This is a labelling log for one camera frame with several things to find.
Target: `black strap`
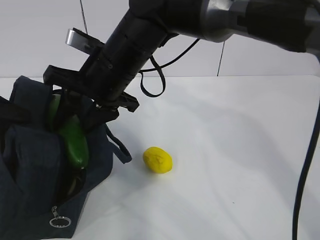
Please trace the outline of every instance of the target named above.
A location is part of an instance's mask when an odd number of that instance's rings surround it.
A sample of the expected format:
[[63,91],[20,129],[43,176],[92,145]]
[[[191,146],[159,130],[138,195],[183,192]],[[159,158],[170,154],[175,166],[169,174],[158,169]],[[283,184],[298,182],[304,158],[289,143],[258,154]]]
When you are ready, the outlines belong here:
[[119,158],[119,160],[123,163],[129,163],[132,160],[132,156],[126,146],[117,138],[115,137],[108,126],[105,124],[105,133],[106,135],[118,146],[114,145],[113,143],[111,144],[112,151],[114,154]]
[[140,87],[141,87],[142,92],[143,92],[146,96],[148,96],[148,97],[150,97],[150,98],[157,98],[157,97],[161,96],[161,95],[165,92],[165,90],[166,90],[166,77],[165,77],[164,73],[162,72],[161,67],[160,67],[159,64],[156,62],[154,56],[151,56],[151,57],[150,57],[150,60],[151,60],[152,65],[154,66],[154,68],[156,69],[156,71],[157,71],[157,72],[159,73],[159,75],[160,75],[161,82],[162,82],[162,92],[155,95],[155,94],[150,93],[148,90],[146,90],[146,88],[145,88],[145,86],[144,86],[144,73],[143,73],[143,71],[140,71],[140,72],[139,72],[139,73],[141,74]]

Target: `zipper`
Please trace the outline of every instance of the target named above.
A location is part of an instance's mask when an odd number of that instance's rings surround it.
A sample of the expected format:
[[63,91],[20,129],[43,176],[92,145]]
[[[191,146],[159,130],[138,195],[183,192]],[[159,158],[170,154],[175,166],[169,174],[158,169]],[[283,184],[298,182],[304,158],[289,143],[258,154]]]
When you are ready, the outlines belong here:
[[60,216],[58,213],[58,207],[53,206],[51,208],[53,218],[50,220],[50,225],[57,229],[64,229],[71,225],[71,219],[66,216]]

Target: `yellow object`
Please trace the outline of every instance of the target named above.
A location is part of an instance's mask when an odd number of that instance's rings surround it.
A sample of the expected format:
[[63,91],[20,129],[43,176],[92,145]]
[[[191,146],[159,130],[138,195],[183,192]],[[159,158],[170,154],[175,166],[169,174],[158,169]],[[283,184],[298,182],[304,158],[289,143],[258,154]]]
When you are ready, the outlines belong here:
[[143,153],[145,165],[157,174],[165,174],[172,169],[173,162],[169,153],[159,147],[153,146]]

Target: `bag strap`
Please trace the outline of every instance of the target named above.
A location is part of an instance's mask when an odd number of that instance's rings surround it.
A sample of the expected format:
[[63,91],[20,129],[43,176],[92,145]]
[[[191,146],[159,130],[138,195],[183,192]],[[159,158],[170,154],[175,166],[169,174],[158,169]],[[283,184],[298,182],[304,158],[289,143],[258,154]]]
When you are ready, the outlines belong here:
[[28,110],[13,104],[0,96],[0,152],[2,152],[5,133],[11,124],[27,124],[31,121]]
[[132,160],[132,156],[128,149],[125,147],[125,145],[118,139],[116,138],[108,126],[105,124],[105,133],[106,135],[115,143],[110,142],[111,149],[113,153],[117,156],[117,158],[123,163],[129,163]]

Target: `white tabletop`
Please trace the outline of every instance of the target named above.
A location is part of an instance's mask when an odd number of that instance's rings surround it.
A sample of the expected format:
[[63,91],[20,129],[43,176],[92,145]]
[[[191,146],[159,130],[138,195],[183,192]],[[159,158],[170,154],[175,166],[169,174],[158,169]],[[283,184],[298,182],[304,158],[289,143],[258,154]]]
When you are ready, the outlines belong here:
[[[12,79],[0,95],[9,96]],[[146,87],[160,91],[158,78]],[[320,96],[315,76],[168,77],[151,99],[135,79],[135,113],[109,124],[134,159],[115,159],[90,194],[75,240],[289,240],[296,187]],[[158,146],[173,170],[150,173]],[[320,152],[307,180],[299,239],[320,236]]]

